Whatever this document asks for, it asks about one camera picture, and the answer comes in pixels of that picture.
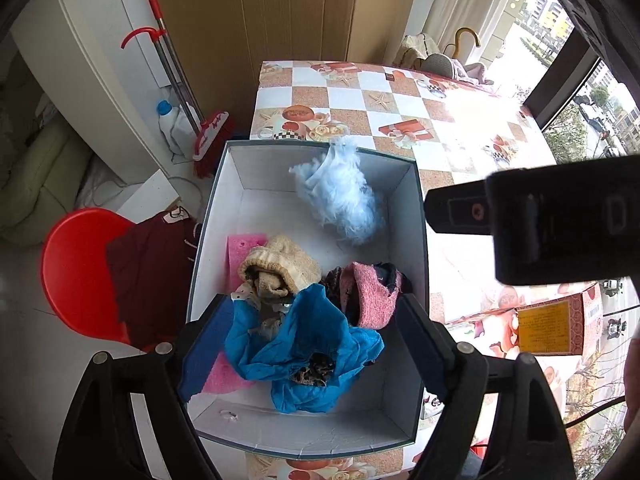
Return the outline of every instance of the pink sponge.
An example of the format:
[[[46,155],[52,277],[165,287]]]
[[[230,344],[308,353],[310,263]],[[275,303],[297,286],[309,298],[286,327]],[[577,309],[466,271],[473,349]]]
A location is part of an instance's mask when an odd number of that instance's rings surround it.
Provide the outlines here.
[[[207,381],[202,387],[202,392],[206,394],[230,394],[236,390],[249,388],[253,381],[246,381],[240,377],[234,368],[229,364],[225,352],[220,351],[213,368],[207,377]]]
[[[242,285],[242,279],[238,276],[238,267],[244,262],[249,251],[264,245],[267,240],[264,234],[233,235],[226,238],[226,253],[229,261],[228,292],[233,292]]]

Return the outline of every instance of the mop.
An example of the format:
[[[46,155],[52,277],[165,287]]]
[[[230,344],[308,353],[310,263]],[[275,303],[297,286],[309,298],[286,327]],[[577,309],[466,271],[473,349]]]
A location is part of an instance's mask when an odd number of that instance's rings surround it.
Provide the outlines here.
[[[149,0],[149,6],[151,7],[151,11],[153,12],[156,22],[158,22],[158,29],[153,27],[140,27],[136,30],[132,30],[122,41],[120,47],[124,48],[129,40],[138,34],[149,34],[149,38],[158,53],[160,63],[162,63],[162,68],[164,68],[164,71],[169,78],[169,83],[174,89],[175,94],[178,97],[178,101],[180,102],[180,106],[182,107],[182,110],[184,110],[185,115],[189,120],[189,124],[196,135],[193,155],[193,171],[197,177],[204,178],[211,175],[217,168],[220,158],[222,157],[224,145],[233,135],[233,124],[229,119],[228,112],[215,111],[209,119],[204,118],[202,110],[198,105],[195,95],[193,94],[193,90],[189,85],[184,68],[178,59],[174,42],[171,40],[169,31],[166,29],[164,24],[164,17],[162,16],[162,10],[160,9],[158,0]],[[178,79],[164,52],[164,48],[161,43],[162,38],[164,39],[164,44],[169,52],[169,56],[171,57],[178,76],[182,81],[182,86],[178,84]],[[192,103],[193,109],[196,112],[196,118],[194,118],[190,113],[190,106],[188,105],[188,102]]]

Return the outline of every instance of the red hook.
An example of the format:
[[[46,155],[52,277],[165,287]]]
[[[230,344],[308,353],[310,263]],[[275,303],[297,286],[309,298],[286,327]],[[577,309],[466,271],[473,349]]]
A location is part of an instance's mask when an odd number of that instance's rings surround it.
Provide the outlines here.
[[[122,40],[122,43],[120,44],[120,48],[124,48],[126,44],[129,43],[129,40],[131,38],[139,34],[142,34],[143,32],[146,32],[151,38],[151,41],[153,41],[154,43],[157,43],[158,41],[160,41],[160,37],[166,34],[166,30],[156,30],[153,27],[140,27],[140,28],[137,28],[136,30],[132,30],[129,34],[126,35],[126,37],[124,38],[124,40]]]

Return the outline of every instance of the red plastic chair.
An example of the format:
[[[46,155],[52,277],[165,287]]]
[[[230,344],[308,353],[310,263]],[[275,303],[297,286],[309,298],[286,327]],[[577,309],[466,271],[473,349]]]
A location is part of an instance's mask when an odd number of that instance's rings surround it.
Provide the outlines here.
[[[50,231],[40,277],[50,305],[70,329],[129,344],[118,321],[106,247],[133,225],[107,209],[87,208],[69,213]]]

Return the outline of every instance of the metal screw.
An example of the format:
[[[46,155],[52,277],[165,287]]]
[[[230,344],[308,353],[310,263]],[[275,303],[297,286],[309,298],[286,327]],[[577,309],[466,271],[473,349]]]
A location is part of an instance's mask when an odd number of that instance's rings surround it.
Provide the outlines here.
[[[156,353],[160,355],[166,355],[173,349],[174,346],[171,343],[167,343],[166,341],[164,343],[158,343],[156,345]]]
[[[524,364],[527,364],[527,365],[533,365],[536,363],[536,358],[529,353],[520,354],[520,359]]]
[[[94,355],[94,363],[96,363],[97,365],[101,365],[108,358],[109,358],[109,354],[107,354],[107,352],[98,352],[97,354]]]
[[[466,341],[461,341],[456,345],[456,348],[459,352],[463,354],[472,354],[474,352],[474,346],[471,343],[467,343]]]

